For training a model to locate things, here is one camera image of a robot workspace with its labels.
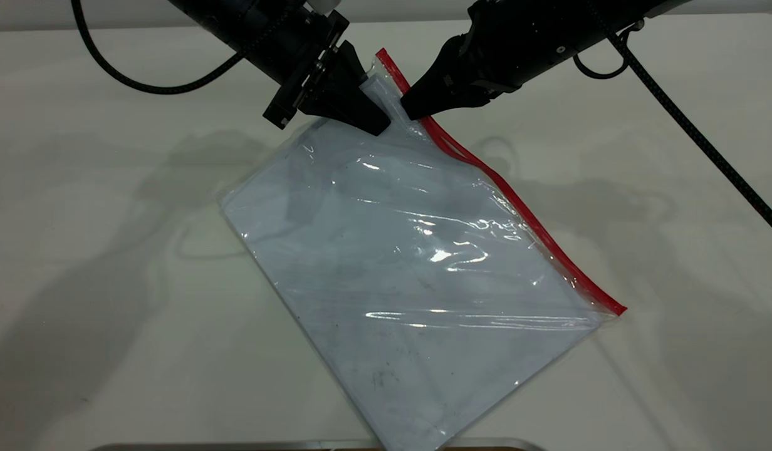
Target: white tabletop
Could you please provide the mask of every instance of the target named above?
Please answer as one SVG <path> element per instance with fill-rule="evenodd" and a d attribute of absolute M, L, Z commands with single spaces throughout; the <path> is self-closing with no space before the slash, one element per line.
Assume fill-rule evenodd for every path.
<path fill-rule="evenodd" d="M 467 22 L 351 26 L 416 80 Z M 151 83 L 231 51 L 197 28 L 96 32 Z M 772 17 L 664 17 L 632 49 L 772 205 Z M 596 70 L 619 57 L 585 52 Z M 0 33 L 0 450 L 369 438 L 214 196 L 308 119 L 243 63 L 156 97 L 71 31 Z M 630 72 L 565 63 L 439 120 L 629 306 L 464 433 L 551 450 L 772 448 L 772 231 Z"/>

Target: red zip lock strip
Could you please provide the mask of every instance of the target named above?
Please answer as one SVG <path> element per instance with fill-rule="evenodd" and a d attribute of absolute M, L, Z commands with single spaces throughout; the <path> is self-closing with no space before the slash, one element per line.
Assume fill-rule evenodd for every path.
<path fill-rule="evenodd" d="M 400 89 L 400 92 L 406 94 L 409 88 L 411 88 L 411 85 L 409 85 L 409 82 L 405 79 L 403 73 L 400 72 L 400 69 L 397 68 L 397 64 L 394 63 L 394 60 L 392 60 L 392 57 L 389 56 L 388 52 L 386 52 L 386 49 L 380 49 L 380 51 L 378 51 L 375 56 L 378 60 L 380 60 L 381 64 L 383 64 L 386 72 L 388 72 L 389 75 L 392 75 L 392 79 L 394 79 L 397 88 Z M 589 297 L 596 300 L 599 304 L 604 306 L 604 308 L 607 308 L 614 314 L 621 315 L 624 311 L 627 310 L 626 306 L 618 303 L 616 300 L 614 300 L 613 297 L 600 289 L 597 284 L 592 282 L 592 280 L 590 280 L 589 277 L 587 277 L 587 275 L 584 274 L 583 271 L 581 271 L 581 269 L 579 269 L 578 266 L 576 266 L 569 257 L 567 257 L 564 251 L 562 251 L 558 244 L 556 244 L 553 237 L 547 233 L 546 229 L 543 225 L 541 225 L 541 222 L 539 222 L 537 217 L 531 213 L 528 205 L 526 205 L 523 200 L 520 199 L 520 197 L 517 195 L 517 192 L 511 188 L 511 185 L 509 185 L 509 182 L 506 182 L 506 179 L 504 179 L 494 169 L 489 168 L 486 163 L 482 162 L 478 157 L 475 157 L 472 152 L 468 151 L 466 148 L 464 148 L 464 146 L 460 145 L 460 143 L 458 143 L 455 139 L 452 139 L 449 133 L 444 131 L 444 129 L 441 128 L 441 126 L 437 123 L 437 121 L 434 120 L 434 118 L 425 117 L 420 120 L 420 123 L 422 123 L 423 127 L 428 131 L 430 138 L 439 147 L 439 149 L 441 149 L 441 151 L 450 157 L 455 158 L 456 160 L 460 160 L 460 162 L 469 163 L 470 165 L 481 169 L 484 174 L 492 179 L 492 182 L 494 182 L 495 185 L 498 186 L 498 189 L 503 192 L 503 195 L 506 196 L 511 205 L 517 209 L 518 214 L 520 214 L 520 216 L 528 224 L 529 228 L 534 232 L 539 241 L 541 241 L 543 245 L 546 246 L 547 251 L 550 252 L 550 255 L 555 257 L 561 266 L 563 266 L 563 268 L 570 273 L 570 282 L 572 285 L 576 286 L 576 288 L 581 288 L 583 292 L 586 292 L 586 294 L 589 295 Z"/>

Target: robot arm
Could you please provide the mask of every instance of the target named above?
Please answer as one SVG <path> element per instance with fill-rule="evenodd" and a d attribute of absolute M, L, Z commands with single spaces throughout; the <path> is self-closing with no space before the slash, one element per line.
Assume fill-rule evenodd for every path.
<path fill-rule="evenodd" d="M 404 95 L 409 117 L 483 106 L 604 39 L 588 6 L 613 31 L 686 0 L 478 0 L 469 33 L 450 38 L 428 72 Z"/>
<path fill-rule="evenodd" d="M 614 31 L 687 0 L 589 0 Z M 263 117 L 284 128 L 297 110 L 380 134 L 389 118 L 358 86 L 366 79 L 355 48 L 337 46 L 349 22 L 340 0 L 169 0 L 280 84 Z M 587 0 L 477 0 L 469 33 L 450 38 L 403 97 L 417 119 L 483 106 L 514 92 L 603 39 Z"/>

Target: transparent plastic bag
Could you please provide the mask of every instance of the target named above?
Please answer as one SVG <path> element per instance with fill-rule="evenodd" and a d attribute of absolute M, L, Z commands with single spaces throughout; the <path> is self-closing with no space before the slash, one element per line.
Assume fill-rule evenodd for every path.
<path fill-rule="evenodd" d="M 362 85 L 380 137 L 317 120 L 221 205 L 383 446 L 431 451 L 624 308 L 392 83 Z"/>

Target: black cable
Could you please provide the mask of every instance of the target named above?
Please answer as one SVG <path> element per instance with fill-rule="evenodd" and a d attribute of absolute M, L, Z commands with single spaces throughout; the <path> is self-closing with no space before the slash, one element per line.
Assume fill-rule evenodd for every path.
<path fill-rule="evenodd" d="M 640 20 L 634 25 L 629 26 L 629 28 L 624 29 L 623 32 L 620 33 L 620 40 L 623 41 L 623 45 L 625 46 L 629 45 L 629 35 L 632 34 L 632 31 L 640 31 L 644 25 L 645 25 L 644 21 Z M 587 68 L 587 66 L 585 66 L 584 63 L 581 62 L 581 58 L 577 54 L 573 57 L 573 61 L 575 61 L 575 66 L 576 68 L 578 68 L 579 71 L 581 71 L 581 74 L 584 74 L 590 79 L 595 79 L 595 80 L 613 79 L 617 75 L 620 75 L 623 72 L 625 72 L 627 68 L 629 68 L 629 63 L 626 60 L 623 60 L 623 65 L 620 66 L 620 68 L 617 69 L 616 71 L 610 72 L 609 74 L 600 74 L 598 72 L 593 71 L 590 68 Z"/>
<path fill-rule="evenodd" d="M 260 43 L 262 43 L 266 38 L 269 37 L 270 34 L 272 34 L 275 29 L 279 28 L 280 25 L 282 25 L 283 22 L 285 22 L 286 18 L 291 15 L 291 12 L 294 11 L 295 5 L 300 5 L 299 3 L 289 3 L 289 6 L 286 7 L 286 9 L 283 10 L 283 13 L 280 15 L 280 17 L 276 18 L 275 20 L 271 21 L 269 25 L 266 26 L 266 28 L 263 29 L 261 34 L 258 35 L 258 37 L 255 38 L 251 43 L 244 46 L 242 51 L 238 52 L 237 54 L 233 55 L 233 57 L 229 60 L 227 60 L 225 63 L 223 63 L 221 66 L 218 66 L 218 68 L 214 69 L 211 73 L 208 75 L 205 75 L 204 77 L 200 78 L 197 81 L 194 81 L 192 83 L 188 83 L 187 85 L 180 85 L 180 86 L 152 86 L 152 85 L 145 85 L 145 83 L 137 82 L 136 80 L 130 79 L 126 75 L 122 74 L 122 72 L 117 71 L 116 68 L 110 65 L 108 61 L 105 59 L 105 57 L 102 56 L 102 54 L 99 52 L 99 49 L 97 49 L 96 44 L 93 42 L 93 38 L 91 38 L 91 33 L 88 31 L 88 24 L 85 22 L 85 14 L 83 14 L 83 6 L 80 0 L 71 0 L 71 9 L 74 12 L 74 20 L 77 23 L 77 30 L 80 32 L 80 36 L 82 37 L 83 43 L 85 43 L 85 48 L 88 48 L 88 53 L 91 54 L 93 59 L 96 61 L 99 66 L 105 70 L 105 72 L 108 73 L 111 77 L 114 77 L 114 79 L 118 80 L 119 82 L 123 83 L 123 85 L 130 86 L 133 89 L 136 89 L 137 91 L 142 92 L 148 92 L 149 94 L 158 94 L 158 95 L 174 95 L 174 94 L 184 94 L 186 92 L 194 91 L 196 89 L 202 88 L 205 85 L 208 85 L 208 83 L 216 80 L 225 72 L 229 71 L 233 66 L 235 66 L 239 61 L 243 60 L 245 55 L 249 54 L 249 52 L 253 51 L 255 48 L 257 48 Z"/>
<path fill-rule="evenodd" d="M 629 48 L 625 46 L 617 34 L 615 34 L 614 31 L 609 28 L 609 25 L 603 19 L 603 16 L 598 11 L 598 8 L 596 8 L 595 3 L 593 3 L 592 0 L 584 1 L 587 4 L 587 8 L 589 9 L 592 18 L 594 18 L 601 31 L 603 31 L 604 35 L 606 35 L 607 39 L 609 39 L 609 42 L 615 46 L 615 49 L 617 49 L 619 54 L 623 56 L 623 59 L 629 64 L 632 71 L 635 72 L 642 83 L 649 89 L 650 93 L 653 94 L 653 96 L 656 97 L 656 100 L 661 103 L 664 109 L 670 113 L 670 116 L 673 117 L 673 120 L 675 120 L 675 122 L 684 129 L 684 131 L 687 133 L 687 136 L 689 136 L 695 142 L 695 144 L 698 145 L 701 151 L 704 152 L 707 157 L 709 157 L 709 160 L 714 163 L 721 172 L 723 172 L 723 175 L 729 179 L 729 182 L 734 185 L 734 188 L 736 188 L 739 193 L 742 194 L 745 200 L 751 204 L 751 206 L 756 210 L 756 213 L 758 213 L 759 216 L 761 216 L 762 219 L 764 219 L 765 222 L 767 222 L 768 225 L 772 227 L 772 209 L 768 206 L 768 204 L 761 197 L 759 197 L 759 194 L 757 194 L 756 191 L 754 191 L 747 182 L 745 182 L 745 179 L 739 174 L 739 172 L 737 172 L 736 169 L 733 168 L 729 162 L 727 162 L 727 160 L 717 151 L 717 149 L 715 149 L 715 146 L 713 146 L 712 143 L 706 139 L 706 137 L 698 130 L 698 128 L 696 128 L 696 126 L 693 125 L 689 119 L 687 119 L 686 115 L 681 112 L 681 109 L 679 109 L 678 106 L 676 106 L 676 104 L 670 100 L 670 97 L 664 93 L 658 83 L 653 80 L 653 77 L 647 73 L 643 65 L 639 63 L 639 60 L 636 59 Z"/>

